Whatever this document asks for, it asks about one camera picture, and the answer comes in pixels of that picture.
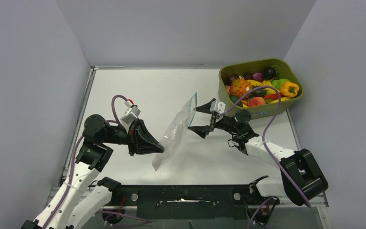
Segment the clear zip top bag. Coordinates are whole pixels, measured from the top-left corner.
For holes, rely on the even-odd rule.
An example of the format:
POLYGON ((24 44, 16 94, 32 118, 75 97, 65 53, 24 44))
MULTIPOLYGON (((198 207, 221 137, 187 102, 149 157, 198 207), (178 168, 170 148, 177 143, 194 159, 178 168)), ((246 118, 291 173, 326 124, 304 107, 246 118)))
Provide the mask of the clear zip top bag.
POLYGON ((166 129, 160 141, 164 152, 155 156, 152 167, 155 172, 165 165, 176 153, 180 143, 183 141, 188 127, 191 125, 197 107, 198 94, 195 93, 175 115, 174 119, 166 129))

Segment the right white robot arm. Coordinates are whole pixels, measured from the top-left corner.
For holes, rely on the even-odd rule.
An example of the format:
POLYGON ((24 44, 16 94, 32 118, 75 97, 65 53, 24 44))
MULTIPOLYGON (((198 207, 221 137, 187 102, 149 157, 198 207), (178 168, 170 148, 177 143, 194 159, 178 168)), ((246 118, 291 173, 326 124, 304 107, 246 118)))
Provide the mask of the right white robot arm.
POLYGON ((267 197, 288 198, 297 206, 309 201, 328 188, 328 182, 312 152, 307 149, 294 150, 276 145, 257 134, 250 126, 251 114, 240 109, 233 116, 224 114, 225 103, 212 99, 195 108, 196 112, 210 114, 209 125, 190 126, 189 130, 206 138, 215 129, 231 135, 229 147, 238 149, 246 156, 253 156, 274 166, 280 178, 264 176, 250 183, 249 198, 256 204, 267 197))

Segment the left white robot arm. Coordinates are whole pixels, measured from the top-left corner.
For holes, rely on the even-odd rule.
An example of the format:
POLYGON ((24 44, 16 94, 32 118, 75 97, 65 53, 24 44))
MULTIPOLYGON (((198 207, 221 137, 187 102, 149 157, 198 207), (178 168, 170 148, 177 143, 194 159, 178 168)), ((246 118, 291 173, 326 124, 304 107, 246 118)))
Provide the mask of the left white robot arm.
POLYGON ((164 147, 149 133, 143 120, 135 119, 128 129, 99 114, 84 123, 79 153, 72 153, 69 173, 47 207, 34 219, 23 223, 24 229, 80 229, 113 196, 120 194, 121 184, 109 177, 98 181, 85 198, 83 193, 102 172, 113 150, 107 143, 126 145, 130 155, 162 153, 164 147))

